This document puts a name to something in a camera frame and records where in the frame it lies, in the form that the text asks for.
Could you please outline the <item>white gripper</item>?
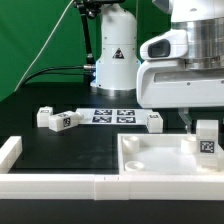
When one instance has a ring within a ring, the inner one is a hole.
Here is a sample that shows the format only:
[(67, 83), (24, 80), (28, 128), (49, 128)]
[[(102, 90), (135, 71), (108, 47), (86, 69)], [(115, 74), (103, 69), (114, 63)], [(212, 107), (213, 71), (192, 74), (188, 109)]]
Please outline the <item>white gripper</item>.
[(187, 70), (181, 59), (144, 61), (137, 73), (136, 95), (142, 108), (179, 108), (190, 132), (188, 108), (224, 106), (224, 69)]

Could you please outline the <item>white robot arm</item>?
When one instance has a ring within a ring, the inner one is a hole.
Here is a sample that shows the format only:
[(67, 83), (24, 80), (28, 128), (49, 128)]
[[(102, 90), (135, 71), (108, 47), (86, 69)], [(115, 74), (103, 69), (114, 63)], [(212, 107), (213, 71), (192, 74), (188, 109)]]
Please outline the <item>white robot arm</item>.
[(171, 29), (140, 47), (135, 18), (104, 3), (91, 87), (109, 96), (134, 92), (147, 109), (177, 108), (190, 125), (190, 108), (224, 106), (224, 0), (152, 2), (171, 16)]

